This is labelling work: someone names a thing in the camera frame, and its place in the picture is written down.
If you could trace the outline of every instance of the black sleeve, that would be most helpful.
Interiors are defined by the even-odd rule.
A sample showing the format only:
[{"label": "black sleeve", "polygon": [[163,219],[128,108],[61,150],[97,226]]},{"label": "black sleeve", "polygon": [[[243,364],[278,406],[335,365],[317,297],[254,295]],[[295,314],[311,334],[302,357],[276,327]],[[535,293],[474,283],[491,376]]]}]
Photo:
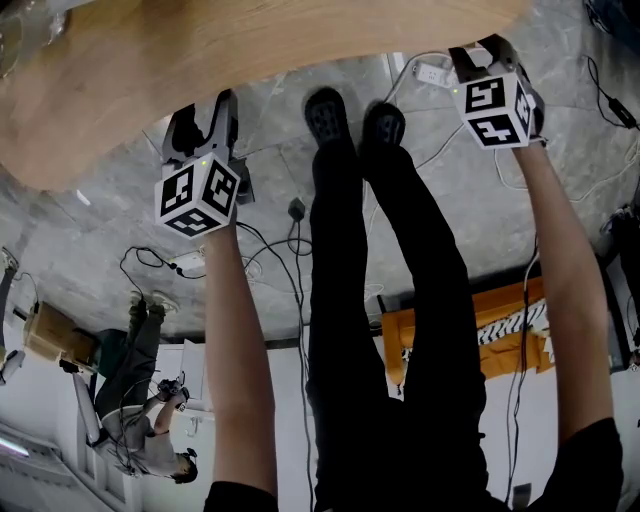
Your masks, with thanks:
[{"label": "black sleeve", "polygon": [[205,512],[255,510],[278,512],[278,502],[266,491],[231,482],[214,482],[204,505]]},{"label": "black sleeve", "polygon": [[574,434],[558,450],[544,494],[528,510],[614,512],[622,489],[622,445],[613,418]]}]

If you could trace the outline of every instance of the fiducial marker cube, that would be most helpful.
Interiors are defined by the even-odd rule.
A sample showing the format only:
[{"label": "fiducial marker cube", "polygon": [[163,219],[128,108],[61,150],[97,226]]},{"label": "fiducial marker cube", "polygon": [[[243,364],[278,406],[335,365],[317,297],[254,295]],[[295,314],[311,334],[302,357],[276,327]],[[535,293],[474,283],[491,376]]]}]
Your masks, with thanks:
[{"label": "fiducial marker cube", "polygon": [[463,123],[482,149],[529,145],[535,101],[517,73],[466,82],[452,93]]},{"label": "fiducial marker cube", "polygon": [[209,153],[156,183],[156,223],[189,239],[225,227],[239,185],[239,176]]}]

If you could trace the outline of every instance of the sneaker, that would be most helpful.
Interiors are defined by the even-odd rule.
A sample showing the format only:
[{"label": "sneaker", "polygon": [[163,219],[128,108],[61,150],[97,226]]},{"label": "sneaker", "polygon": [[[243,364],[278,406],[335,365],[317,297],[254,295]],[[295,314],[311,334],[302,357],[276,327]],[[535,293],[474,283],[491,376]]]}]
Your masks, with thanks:
[{"label": "sneaker", "polygon": [[13,257],[13,255],[4,247],[2,248],[2,259],[4,260],[4,268],[12,269],[14,272],[18,271],[18,260]]},{"label": "sneaker", "polygon": [[351,142],[344,101],[335,89],[324,87],[315,92],[304,107],[304,118],[318,146],[334,140]]},{"label": "sneaker", "polygon": [[370,107],[362,128],[362,147],[393,144],[399,146],[407,126],[404,115],[391,103]]},{"label": "sneaker", "polygon": [[178,306],[178,303],[161,291],[155,290],[151,294],[151,300],[153,301],[153,305],[162,306],[164,308],[164,312],[167,314],[177,313],[178,311],[180,311],[180,306]]}]

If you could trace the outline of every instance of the fluorescent light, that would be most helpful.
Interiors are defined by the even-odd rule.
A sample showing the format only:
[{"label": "fluorescent light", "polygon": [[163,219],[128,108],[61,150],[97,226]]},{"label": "fluorescent light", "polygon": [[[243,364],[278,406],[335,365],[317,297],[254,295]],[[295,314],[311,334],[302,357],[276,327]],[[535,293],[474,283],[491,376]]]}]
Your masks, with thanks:
[{"label": "fluorescent light", "polygon": [[17,453],[18,455],[22,455],[23,457],[29,456],[29,452],[27,451],[26,448],[23,448],[22,446],[17,445],[15,443],[12,443],[8,439],[4,439],[3,437],[0,437],[0,446],[7,448],[8,450],[11,450],[12,452]]}]

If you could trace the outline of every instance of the gray shirt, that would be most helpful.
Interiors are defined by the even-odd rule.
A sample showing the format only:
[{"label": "gray shirt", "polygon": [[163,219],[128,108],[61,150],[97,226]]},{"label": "gray shirt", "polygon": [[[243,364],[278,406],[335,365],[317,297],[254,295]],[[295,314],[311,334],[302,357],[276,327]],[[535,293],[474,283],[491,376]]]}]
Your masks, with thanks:
[{"label": "gray shirt", "polygon": [[128,473],[130,465],[140,475],[176,474],[180,463],[169,432],[154,434],[149,418],[141,412],[141,406],[124,407],[122,416],[116,410],[102,418],[110,438],[96,446],[96,452],[123,473]]}]

